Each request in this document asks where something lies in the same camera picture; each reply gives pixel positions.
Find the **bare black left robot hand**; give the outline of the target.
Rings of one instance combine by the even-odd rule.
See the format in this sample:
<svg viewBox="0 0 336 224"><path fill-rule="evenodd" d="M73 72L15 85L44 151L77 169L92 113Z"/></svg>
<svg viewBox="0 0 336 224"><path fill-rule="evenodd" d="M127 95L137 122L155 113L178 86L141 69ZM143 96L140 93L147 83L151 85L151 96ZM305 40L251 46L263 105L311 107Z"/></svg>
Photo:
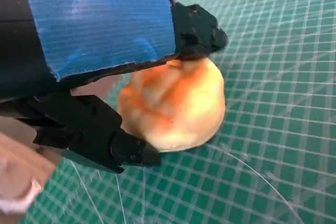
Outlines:
<svg viewBox="0 0 336 224"><path fill-rule="evenodd" d="M1 0L1 116L83 165L114 173L157 166L159 152L125 132L118 112L71 89L194 60L227 41L211 13L175 0Z"/></svg>

